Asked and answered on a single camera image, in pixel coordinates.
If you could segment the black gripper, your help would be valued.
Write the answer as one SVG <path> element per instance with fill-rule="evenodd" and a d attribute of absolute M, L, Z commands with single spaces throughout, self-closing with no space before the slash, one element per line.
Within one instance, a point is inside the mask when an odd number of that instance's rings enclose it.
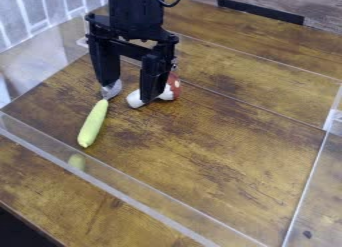
<path fill-rule="evenodd" d="M 96 79 L 103 87 L 120 78 L 120 55 L 141 58 L 140 100 L 149 103 L 164 91 L 179 38 L 163 28 L 164 9 L 179 0 L 108 0 L 108 14 L 89 13 L 87 44 Z"/>

